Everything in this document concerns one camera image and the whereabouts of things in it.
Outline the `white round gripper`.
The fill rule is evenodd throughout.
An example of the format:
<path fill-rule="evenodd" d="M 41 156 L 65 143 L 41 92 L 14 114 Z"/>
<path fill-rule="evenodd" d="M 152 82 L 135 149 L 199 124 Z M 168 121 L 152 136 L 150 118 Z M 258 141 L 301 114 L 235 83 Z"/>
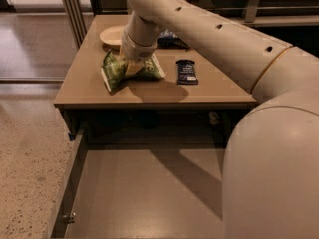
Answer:
<path fill-rule="evenodd" d="M 139 61 L 145 61 L 153 54 L 157 46 L 157 36 L 155 28 L 124 28 L 119 58 L 120 60 L 128 59 L 126 77 L 138 72 L 144 65 Z"/>

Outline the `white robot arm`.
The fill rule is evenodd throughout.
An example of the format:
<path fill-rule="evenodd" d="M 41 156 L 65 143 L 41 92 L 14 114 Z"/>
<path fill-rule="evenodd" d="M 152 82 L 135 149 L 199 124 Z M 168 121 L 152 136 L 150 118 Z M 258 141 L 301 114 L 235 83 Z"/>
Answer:
<path fill-rule="evenodd" d="M 225 151 L 225 239 L 319 239 L 317 57 L 185 0 L 127 1 L 127 58 L 148 58 L 170 29 L 259 103 Z"/>

